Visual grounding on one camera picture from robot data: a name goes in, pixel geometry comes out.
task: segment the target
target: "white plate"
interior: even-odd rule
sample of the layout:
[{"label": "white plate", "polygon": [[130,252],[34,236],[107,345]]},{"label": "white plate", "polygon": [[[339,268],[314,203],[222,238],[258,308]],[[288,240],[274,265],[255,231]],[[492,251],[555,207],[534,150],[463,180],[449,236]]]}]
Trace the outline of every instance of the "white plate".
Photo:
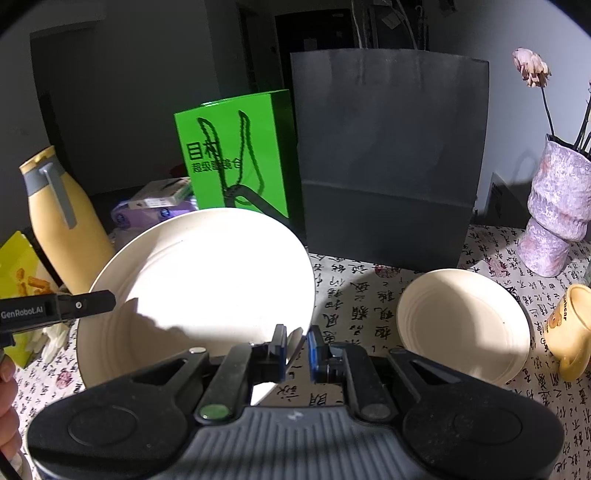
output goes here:
[{"label": "white plate", "polygon": [[466,270],[416,278],[400,297],[397,322],[406,349],[499,386],[520,372],[530,351],[519,304],[490,278]]},{"label": "white plate", "polygon": [[[293,358],[310,326],[310,259],[279,222],[250,210],[199,210],[147,230],[119,251],[91,291],[110,290],[113,312],[82,319],[77,357],[92,387],[192,346],[224,355],[271,340],[282,323]],[[253,403],[273,384],[257,385]]]}]

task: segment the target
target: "pink vase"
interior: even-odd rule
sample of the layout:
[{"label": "pink vase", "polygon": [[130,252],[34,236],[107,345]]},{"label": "pink vase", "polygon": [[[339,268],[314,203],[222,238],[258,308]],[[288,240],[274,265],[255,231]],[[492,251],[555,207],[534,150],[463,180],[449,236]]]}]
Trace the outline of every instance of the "pink vase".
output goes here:
[{"label": "pink vase", "polygon": [[532,218],[517,254],[531,271],[555,277],[566,266],[569,242],[582,240],[591,220],[591,161],[547,135],[527,207]]}]

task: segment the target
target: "yellow snack box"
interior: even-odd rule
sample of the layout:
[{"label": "yellow snack box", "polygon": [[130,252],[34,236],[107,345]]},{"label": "yellow snack box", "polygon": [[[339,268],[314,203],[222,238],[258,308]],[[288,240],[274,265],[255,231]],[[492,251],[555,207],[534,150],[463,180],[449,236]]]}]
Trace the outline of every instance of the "yellow snack box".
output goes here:
[{"label": "yellow snack box", "polygon": [[[21,232],[15,232],[0,248],[0,299],[57,292],[58,287],[35,250]],[[26,367],[31,332],[14,335],[15,346],[4,349],[19,367]]]}]

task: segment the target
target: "dried flower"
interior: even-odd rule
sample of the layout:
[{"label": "dried flower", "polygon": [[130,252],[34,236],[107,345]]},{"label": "dried flower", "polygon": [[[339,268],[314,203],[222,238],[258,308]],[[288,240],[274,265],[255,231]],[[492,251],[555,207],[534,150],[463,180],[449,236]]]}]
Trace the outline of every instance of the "dried flower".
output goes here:
[{"label": "dried flower", "polygon": [[513,64],[530,87],[545,87],[552,75],[546,62],[527,48],[518,48],[513,52]]}]

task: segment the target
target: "gray ribbed grip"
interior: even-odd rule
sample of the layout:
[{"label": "gray ribbed grip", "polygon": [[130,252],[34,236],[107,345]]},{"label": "gray ribbed grip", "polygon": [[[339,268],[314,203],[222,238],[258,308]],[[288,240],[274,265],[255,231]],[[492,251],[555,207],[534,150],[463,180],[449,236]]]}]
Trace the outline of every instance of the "gray ribbed grip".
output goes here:
[{"label": "gray ribbed grip", "polygon": [[346,407],[246,408],[234,423],[200,429],[153,480],[434,479],[394,432],[349,417]]}]

